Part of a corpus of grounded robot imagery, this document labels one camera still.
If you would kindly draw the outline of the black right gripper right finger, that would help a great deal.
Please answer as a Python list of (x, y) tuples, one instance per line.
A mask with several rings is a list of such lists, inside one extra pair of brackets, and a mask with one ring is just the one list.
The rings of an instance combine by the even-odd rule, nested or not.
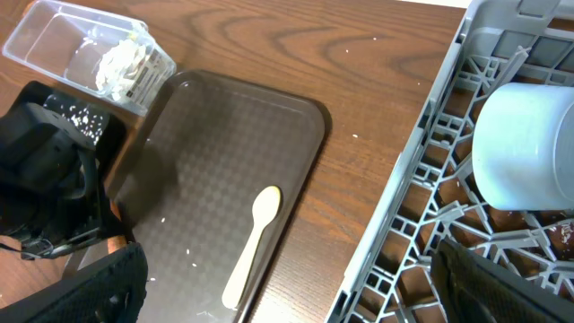
[(571, 322), (573, 303), (450, 239), (431, 257), (431, 280), (449, 322)]

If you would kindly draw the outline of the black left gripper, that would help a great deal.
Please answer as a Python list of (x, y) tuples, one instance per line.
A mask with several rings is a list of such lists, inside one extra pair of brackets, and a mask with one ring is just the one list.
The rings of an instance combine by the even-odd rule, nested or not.
[(125, 231), (99, 174), (93, 139), (26, 102), (1, 118), (1, 233), (24, 260), (54, 259)]

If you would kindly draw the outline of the yellow plastic spoon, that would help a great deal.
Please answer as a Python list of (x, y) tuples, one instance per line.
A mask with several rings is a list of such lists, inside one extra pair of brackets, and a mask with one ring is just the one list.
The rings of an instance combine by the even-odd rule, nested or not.
[(278, 214), (281, 202), (282, 193), (277, 186), (264, 188), (254, 200), (252, 231), (222, 293), (225, 308), (235, 310), (239, 305), (263, 231)]

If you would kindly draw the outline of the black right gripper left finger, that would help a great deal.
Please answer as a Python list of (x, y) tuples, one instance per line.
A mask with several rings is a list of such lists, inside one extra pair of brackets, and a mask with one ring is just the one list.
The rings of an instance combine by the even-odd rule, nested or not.
[(148, 264), (139, 243), (1, 309), (3, 322), (136, 322), (146, 297)]

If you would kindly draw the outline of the white tissue ball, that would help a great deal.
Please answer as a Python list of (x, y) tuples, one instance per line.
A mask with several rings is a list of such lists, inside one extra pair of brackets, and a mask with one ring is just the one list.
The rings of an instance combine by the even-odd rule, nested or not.
[(139, 45), (132, 39), (120, 40), (100, 60), (95, 77), (97, 89), (109, 91), (113, 101), (122, 101), (134, 85), (145, 58), (145, 45)]

